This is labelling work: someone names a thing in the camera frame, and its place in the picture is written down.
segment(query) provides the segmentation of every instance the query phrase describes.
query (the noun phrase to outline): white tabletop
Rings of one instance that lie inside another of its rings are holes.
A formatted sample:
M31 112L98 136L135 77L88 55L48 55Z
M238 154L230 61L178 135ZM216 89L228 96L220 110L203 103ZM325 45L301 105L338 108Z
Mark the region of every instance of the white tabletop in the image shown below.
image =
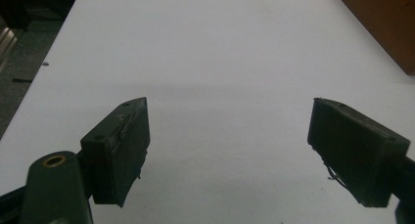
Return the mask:
M394 223L328 180L314 97L415 141L415 79L341 0L77 0L0 144L0 194L146 96L152 143L95 223ZM409 157L415 158L412 147Z

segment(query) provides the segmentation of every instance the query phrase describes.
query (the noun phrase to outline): brown wooden box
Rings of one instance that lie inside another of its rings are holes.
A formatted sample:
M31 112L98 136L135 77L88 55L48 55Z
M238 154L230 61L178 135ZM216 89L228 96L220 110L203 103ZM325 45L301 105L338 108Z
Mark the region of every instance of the brown wooden box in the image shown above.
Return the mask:
M415 75L415 0L342 0L396 63Z

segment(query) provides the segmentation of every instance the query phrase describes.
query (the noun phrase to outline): white table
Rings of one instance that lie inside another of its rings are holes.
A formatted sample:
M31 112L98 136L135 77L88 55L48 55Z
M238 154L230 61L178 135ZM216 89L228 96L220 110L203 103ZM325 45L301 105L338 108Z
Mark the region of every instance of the white table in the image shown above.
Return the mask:
M152 143L95 223L394 223L328 180L314 97L415 141L415 79L341 0L77 0L0 144L0 194L146 96ZM412 147L409 157L415 157Z

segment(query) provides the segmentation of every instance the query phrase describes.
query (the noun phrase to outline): dark floor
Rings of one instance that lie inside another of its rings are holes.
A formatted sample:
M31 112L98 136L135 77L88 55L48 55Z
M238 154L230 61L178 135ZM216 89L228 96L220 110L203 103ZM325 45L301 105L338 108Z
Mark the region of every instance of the dark floor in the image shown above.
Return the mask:
M0 37L0 138L3 137L63 23L62 20L51 17L47 10L38 9L34 13L41 16L31 22L27 31L12 29L13 33L8 33L17 37L14 38L14 44L8 44L9 52L6 55L1 50L7 46L4 43L6 38ZM0 20L0 34L5 29L8 28Z

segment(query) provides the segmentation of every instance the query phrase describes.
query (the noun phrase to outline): gray floor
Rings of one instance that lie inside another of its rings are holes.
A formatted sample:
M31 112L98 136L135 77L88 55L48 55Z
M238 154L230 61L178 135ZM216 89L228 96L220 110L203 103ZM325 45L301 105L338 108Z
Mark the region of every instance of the gray floor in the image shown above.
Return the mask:
M62 22L34 21L22 31L0 70L0 138L52 46ZM5 25L0 21L0 32Z

